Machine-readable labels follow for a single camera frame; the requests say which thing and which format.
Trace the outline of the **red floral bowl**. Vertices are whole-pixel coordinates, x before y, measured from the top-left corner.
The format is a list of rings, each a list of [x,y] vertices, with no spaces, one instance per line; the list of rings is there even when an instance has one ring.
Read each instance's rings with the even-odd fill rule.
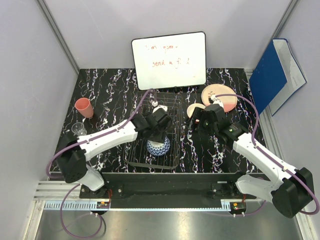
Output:
[[[192,114],[193,114],[193,112],[194,112],[194,110],[195,110],[195,108],[204,109],[205,107],[206,107],[206,106],[203,105],[203,104],[201,104],[201,103],[193,103],[193,104],[191,104],[190,106],[188,106],[188,108],[187,108],[187,110],[186,110],[187,116],[188,116],[189,118],[191,118],[191,117],[192,117]]]

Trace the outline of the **cream pink plate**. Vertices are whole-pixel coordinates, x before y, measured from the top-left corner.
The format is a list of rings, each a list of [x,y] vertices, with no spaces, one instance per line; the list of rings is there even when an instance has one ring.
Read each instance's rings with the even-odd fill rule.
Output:
[[[233,96],[236,93],[230,87],[223,84],[210,84],[203,89],[201,93],[201,100],[202,103],[207,107],[213,103],[213,101],[211,100],[212,95],[216,96],[225,94],[232,94],[232,96],[220,96],[218,97],[218,99],[222,101],[224,111],[227,113],[232,111],[236,107],[238,102],[237,97]]]

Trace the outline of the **blue white patterned bowl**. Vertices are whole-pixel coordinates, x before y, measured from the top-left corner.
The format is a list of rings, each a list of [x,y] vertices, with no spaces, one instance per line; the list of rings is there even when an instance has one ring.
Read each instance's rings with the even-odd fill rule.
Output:
[[[152,156],[156,156],[156,157],[165,155],[169,151],[170,147],[171,147],[171,143],[167,136],[164,139],[164,143],[154,142],[150,140],[148,140],[146,143],[147,151]]]

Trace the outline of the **pink plastic cup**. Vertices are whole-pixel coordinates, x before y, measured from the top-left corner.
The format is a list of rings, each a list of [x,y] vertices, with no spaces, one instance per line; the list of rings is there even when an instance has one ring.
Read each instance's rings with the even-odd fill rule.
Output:
[[[79,98],[75,102],[75,108],[85,118],[92,118],[94,115],[93,106],[88,98]]]

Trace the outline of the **clear drinking glass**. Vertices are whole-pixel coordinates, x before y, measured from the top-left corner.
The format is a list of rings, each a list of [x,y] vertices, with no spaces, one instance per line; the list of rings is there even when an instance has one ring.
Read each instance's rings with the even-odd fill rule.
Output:
[[[87,130],[82,122],[76,122],[72,125],[71,131],[76,136],[87,135]]]

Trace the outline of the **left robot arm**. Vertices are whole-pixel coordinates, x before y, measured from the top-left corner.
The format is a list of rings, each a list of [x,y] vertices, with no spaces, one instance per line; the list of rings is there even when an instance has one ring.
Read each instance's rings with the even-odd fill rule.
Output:
[[[64,181],[84,185],[95,197],[103,198],[108,193],[106,181],[87,162],[102,152],[137,139],[146,140],[147,151],[152,156],[163,156],[171,146],[167,137],[171,124],[168,108],[160,105],[152,112],[136,113],[108,129],[63,141],[56,162]]]

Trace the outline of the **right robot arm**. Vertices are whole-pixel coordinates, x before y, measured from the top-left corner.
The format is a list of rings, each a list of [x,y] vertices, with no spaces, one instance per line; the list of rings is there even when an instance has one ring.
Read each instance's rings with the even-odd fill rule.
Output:
[[[286,163],[262,144],[238,122],[231,122],[219,104],[190,111],[192,130],[218,140],[249,160],[267,176],[267,180],[249,174],[227,185],[228,195],[239,198],[252,195],[273,204],[283,216],[293,218],[315,199],[312,173],[305,167],[297,169]]]

